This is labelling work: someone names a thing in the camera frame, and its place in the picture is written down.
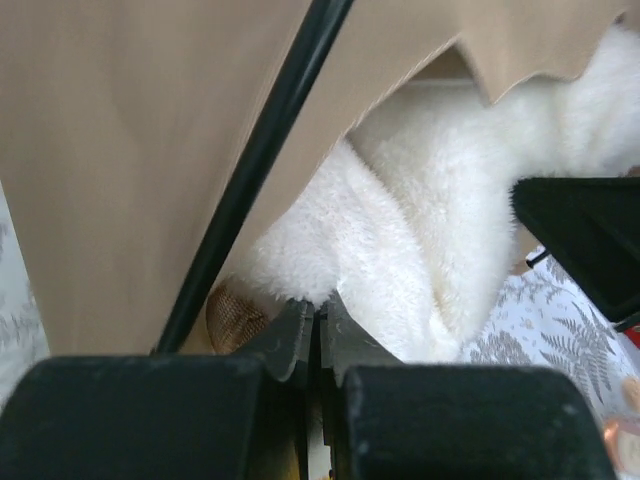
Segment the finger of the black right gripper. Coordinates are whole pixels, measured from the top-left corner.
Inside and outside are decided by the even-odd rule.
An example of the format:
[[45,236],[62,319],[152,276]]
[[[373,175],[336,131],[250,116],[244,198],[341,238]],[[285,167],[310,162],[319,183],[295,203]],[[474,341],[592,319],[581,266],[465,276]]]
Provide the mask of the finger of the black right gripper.
[[611,323],[639,321],[639,179],[533,178],[518,220]]

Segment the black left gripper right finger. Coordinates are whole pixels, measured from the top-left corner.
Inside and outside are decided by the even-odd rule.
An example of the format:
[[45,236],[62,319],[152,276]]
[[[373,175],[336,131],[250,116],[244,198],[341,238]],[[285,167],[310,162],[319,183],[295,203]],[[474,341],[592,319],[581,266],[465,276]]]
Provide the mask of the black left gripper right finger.
[[338,479],[611,479],[591,411],[540,366],[407,365],[333,296],[317,316]]

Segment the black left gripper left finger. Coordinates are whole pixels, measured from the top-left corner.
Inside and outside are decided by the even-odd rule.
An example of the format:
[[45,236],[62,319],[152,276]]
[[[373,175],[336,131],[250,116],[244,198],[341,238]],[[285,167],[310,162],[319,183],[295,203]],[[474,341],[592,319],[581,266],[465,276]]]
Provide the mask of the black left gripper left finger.
[[5,479],[304,479],[313,308],[229,355],[35,364],[1,415]]

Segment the white fluffy cushion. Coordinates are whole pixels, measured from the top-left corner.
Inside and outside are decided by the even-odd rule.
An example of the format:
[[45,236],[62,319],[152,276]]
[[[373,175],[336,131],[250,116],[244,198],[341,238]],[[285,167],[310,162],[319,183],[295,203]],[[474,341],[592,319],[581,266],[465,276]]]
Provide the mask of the white fluffy cushion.
[[577,79],[533,78],[495,104],[469,80],[414,80],[336,143],[226,281],[268,312],[338,294],[398,359],[450,362],[513,266],[516,183],[638,163],[639,36],[622,26]]

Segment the black tent pole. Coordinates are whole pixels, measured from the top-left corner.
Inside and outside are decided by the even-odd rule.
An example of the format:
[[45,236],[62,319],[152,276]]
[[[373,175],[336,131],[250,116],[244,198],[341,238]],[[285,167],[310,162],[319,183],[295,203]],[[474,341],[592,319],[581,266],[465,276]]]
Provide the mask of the black tent pole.
[[178,352],[268,177],[347,17],[352,0],[313,1],[218,202],[150,353]]

